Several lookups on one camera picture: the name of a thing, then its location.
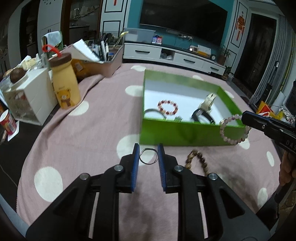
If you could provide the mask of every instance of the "red beaded bracelet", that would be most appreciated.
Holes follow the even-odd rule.
[[[162,107],[163,104],[171,104],[172,106],[175,107],[174,111],[167,111],[167,110],[165,110]],[[159,111],[161,111],[162,113],[164,113],[166,115],[175,115],[177,113],[177,111],[178,111],[178,105],[175,102],[170,101],[170,100],[162,100],[162,101],[159,101],[159,103],[158,103],[157,106],[158,106]]]

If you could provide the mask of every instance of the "brown bottle cap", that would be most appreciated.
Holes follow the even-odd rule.
[[[72,60],[72,56],[70,53],[62,53],[61,57],[56,56],[51,60],[49,60],[49,64],[50,64],[50,67],[56,67],[61,64],[65,64],[71,60]]]

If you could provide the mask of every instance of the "white polka dot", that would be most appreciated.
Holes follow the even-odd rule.
[[[146,67],[141,66],[141,65],[134,65],[133,67],[131,67],[131,69],[134,69],[139,72],[143,72],[143,71],[145,71]]]
[[[140,135],[139,134],[133,134],[133,135],[127,135],[124,138],[122,138],[118,144],[117,144],[117,155],[121,159],[125,155],[129,155],[133,152],[133,147],[135,143],[139,143]],[[155,146],[151,145],[140,145],[140,152],[145,148],[155,148]],[[150,161],[154,161],[155,159],[155,152],[154,151],[145,151],[141,155],[141,159],[149,163]],[[145,165],[144,163],[139,161],[139,166]]]
[[[249,139],[247,138],[244,142],[239,143],[239,146],[244,148],[245,150],[250,148],[250,142]]]
[[[39,169],[34,177],[35,188],[45,201],[52,202],[63,191],[63,180],[53,167]]]
[[[233,189],[233,183],[229,180],[227,174],[218,174],[218,176],[225,182],[231,189]]]
[[[126,93],[135,97],[142,97],[143,95],[143,86],[140,85],[131,85],[126,87]]]
[[[194,75],[194,76],[192,76],[192,78],[197,79],[197,80],[204,80],[204,79],[201,78],[199,75]]]
[[[72,110],[68,115],[70,116],[78,116],[82,115],[89,109],[89,103],[86,100],[83,100],[79,106],[77,106],[74,110]]]
[[[232,93],[230,93],[229,91],[225,91],[225,93],[230,97],[230,98],[234,98],[234,95]]]
[[[269,164],[273,167],[274,166],[274,157],[270,151],[266,152],[267,160],[269,161]]]
[[[258,192],[257,196],[257,204],[259,208],[262,208],[262,206],[267,202],[268,194],[266,188],[261,188]]]

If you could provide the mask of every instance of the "blue gripper pad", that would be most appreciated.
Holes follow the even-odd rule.
[[[140,159],[140,146],[135,144],[133,148],[133,154],[135,155],[135,159],[133,162],[133,169],[131,172],[131,191],[134,192],[136,188],[136,181],[138,175],[138,167],[139,167],[139,159]]]
[[[164,165],[164,150],[162,145],[157,146],[157,153],[158,153],[158,164],[159,164],[159,172],[160,172],[160,180],[161,186],[163,187],[163,191],[166,191],[166,176],[165,176],[165,165]]]

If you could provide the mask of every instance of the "paper roll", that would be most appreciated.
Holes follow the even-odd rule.
[[[283,92],[280,91],[279,95],[276,98],[276,100],[271,105],[271,110],[274,112],[274,114],[276,114],[276,115],[278,114],[279,108],[281,108],[285,98],[286,98],[286,96],[283,94]]]

